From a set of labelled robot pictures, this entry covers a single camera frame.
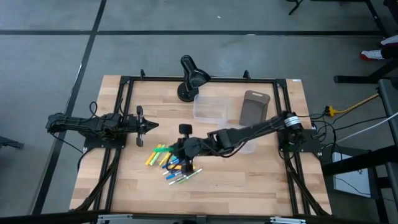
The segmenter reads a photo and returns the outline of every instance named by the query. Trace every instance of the clear plastic container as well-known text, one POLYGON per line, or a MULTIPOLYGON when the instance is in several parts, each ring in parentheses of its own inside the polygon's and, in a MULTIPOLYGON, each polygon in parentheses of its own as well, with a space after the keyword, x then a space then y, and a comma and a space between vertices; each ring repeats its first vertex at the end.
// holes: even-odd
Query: clear plastic container
POLYGON ((196 121, 210 124, 226 124, 231 99, 196 95, 193 101, 193 117, 196 121))
MULTIPOLYGON (((231 123, 224 123, 224 124, 219 124, 218 128, 219 129, 223 129, 223 128, 236 128, 236 129, 241 129, 244 128, 245 126, 241 126, 238 124, 231 124, 231 123)), ((252 139, 250 141, 248 141, 242 148, 241 150, 239 150, 238 153, 241 154, 249 154, 254 152, 254 150, 256 150, 257 148, 257 142, 258 139, 252 139)))

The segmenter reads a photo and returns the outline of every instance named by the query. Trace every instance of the gray floor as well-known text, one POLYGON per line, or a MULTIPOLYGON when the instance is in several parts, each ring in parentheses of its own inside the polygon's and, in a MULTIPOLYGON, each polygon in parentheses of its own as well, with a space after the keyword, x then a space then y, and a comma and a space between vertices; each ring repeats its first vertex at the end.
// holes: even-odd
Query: gray floor
MULTIPOLYGON (((381 1, 375 8, 389 30, 396 29, 381 1)), ((3 0, 0 29, 91 29, 100 1, 3 0)), ((293 16, 283 0, 194 1, 108 0, 100 30, 376 30, 364 3, 304 1, 293 16)), ((24 215, 30 206, 53 139, 45 132, 47 116, 63 111, 87 44, 88 36, 0 35, 0 135, 25 143, 16 151, 0 151, 0 217, 24 215)), ((346 108, 375 93, 376 85, 337 85, 334 75, 365 75, 382 62, 363 62, 360 51, 374 49, 377 37, 283 37, 229 35, 97 36, 74 116, 89 116, 103 75, 182 75, 185 54, 212 75, 302 79, 311 113, 332 104, 346 108)), ((338 126, 384 116, 380 99, 337 122, 338 126)), ((338 133, 342 138, 369 124, 338 133)), ((67 141, 82 146, 83 138, 68 133, 67 141)), ((341 145, 377 149, 392 143, 387 125, 341 145)), ((64 146, 44 212, 68 209, 79 153, 64 146)), ((381 167, 379 174, 385 174, 381 167)), ((384 197, 392 198, 388 190, 384 197)), ((330 192, 337 217, 378 220, 372 200, 330 192)), ((398 223, 395 205, 386 202, 398 223)))

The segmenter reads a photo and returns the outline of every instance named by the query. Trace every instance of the sneaker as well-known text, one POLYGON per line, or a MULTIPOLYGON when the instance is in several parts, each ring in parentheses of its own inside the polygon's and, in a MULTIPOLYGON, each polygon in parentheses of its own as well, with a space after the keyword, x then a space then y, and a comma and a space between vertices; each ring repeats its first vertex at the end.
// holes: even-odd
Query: sneaker
POLYGON ((381 56, 381 50, 364 50, 361 52, 362 60, 383 60, 383 56, 381 56))
POLYGON ((398 35, 389 37, 387 39, 384 39, 380 42, 380 45, 385 47, 385 46, 398 46, 398 35))

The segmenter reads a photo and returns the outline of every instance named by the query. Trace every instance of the wooden tabletop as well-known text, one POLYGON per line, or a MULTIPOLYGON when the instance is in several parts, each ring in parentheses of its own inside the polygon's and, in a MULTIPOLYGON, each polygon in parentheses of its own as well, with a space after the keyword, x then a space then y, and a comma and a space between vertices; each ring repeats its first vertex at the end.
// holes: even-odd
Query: wooden tabletop
MULTIPOLYGON (((98 95, 98 115, 113 111, 120 76, 105 75, 98 95)), ((184 184, 168 185, 159 166, 146 166, 154 147, 171 145, 177 138, 179 124, 192 124, 193 136, 204 138, 217 130, 216 124, 199 123, 193 118, 193 103, 177 97, 179 82, 135 81, 129 113, 136 106, 144 109, 144 117, 160 126, 144 136, 144 147, 136 146, 136 134, 129 134, 122 150, 112 201, 112 212, 208 214, 208 215, 292 215, 287 175, 278 156, 277 135, 259 138, 251 154, 237 153, 229 159, 197 157, 195 165, 203 172, 184 184)), ((308 114, 307 102, 300 80, 287 80, 292 111, 308 114)), ((266 93, 271 97, 267 119, 277 114, 271 84, 207 83, 200 87, 203 96, 228 97, 233 102, 230 119, 237 122, 246 90, 266 93)), ((282 90, 280 100, 284 100, 282 90)), ((304 128, 310 120, 302 118, 304 128)), ((301 153, 305 183, 323 209, 331 213, 319 161, 311 153, 301 153)), ((104 149, 94 149, 81 162, 70 208, 79 206, 98 182, 104 149)), ((101 208, 108 192, 104 189, 101 208)), ((300 191, 296 186, 298 208, 303 213, 300 191)))

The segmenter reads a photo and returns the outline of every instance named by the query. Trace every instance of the lamp base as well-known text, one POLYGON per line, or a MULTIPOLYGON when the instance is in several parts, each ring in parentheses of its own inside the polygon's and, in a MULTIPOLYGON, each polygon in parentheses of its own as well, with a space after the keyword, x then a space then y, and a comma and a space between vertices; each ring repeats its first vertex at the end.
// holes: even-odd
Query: lamp base
POLYGON ((177 88, 177 96, 180 100, 184 102, 192 102, 197 94, 199 94, 198 88, 187 91, 187 89, 185 88, 185 83, 181 83, 177 88))

